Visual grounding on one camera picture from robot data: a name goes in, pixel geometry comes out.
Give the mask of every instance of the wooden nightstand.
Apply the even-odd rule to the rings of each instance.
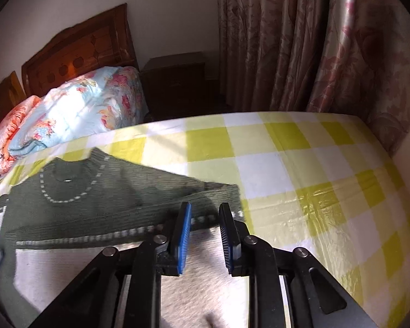
[[[140,72],[144,96],[154,120],[205,115],[205,59],[202,53],[153,58]]]

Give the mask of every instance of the checkered pattern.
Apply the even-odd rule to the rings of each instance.
[[[92,147],[200,180],[237,184],[251,233],[308,248],[380,327],[410,308],[410,198],[384,149],[356,117],[266,112],[162,121],[34,153],[0,195],[54,157]]]

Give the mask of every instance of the bed frame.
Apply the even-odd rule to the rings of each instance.
[[[21,101],[26,99],[26,94],[18,81],[15,71],[0,83],[0,121],[5,118]]]
[[[27,96],[50,89],[103,66],[132,65],[138,69],[126,4],[67,28],[54,36],[21,67]]]

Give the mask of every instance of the screw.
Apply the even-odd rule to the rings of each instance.
[[[258,239],[256,236],[245,236],[244,241],[246,244],[256,244],[258,242]]]
[[[115,247],[106,247],[103,249],[102,254],[104,256],[113,256],[117,252],[117,249]]]
[[[294,252],[300,257],[306,257],[308,255],[308,250],[302,247],[295,248]]]
[[[164,244],[165,242],[167,242],[167,237],[163,236],[162,234],[157,234],[153,237],[153,241],[158,244]]]

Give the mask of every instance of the orange floral pillow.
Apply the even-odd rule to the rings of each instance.
[[[30,96],[15,106],[0,122],[0,175],[6,173],[15,161],[8,152],[9,142],[20,128],[21,121],[40,101],[38,96]]]

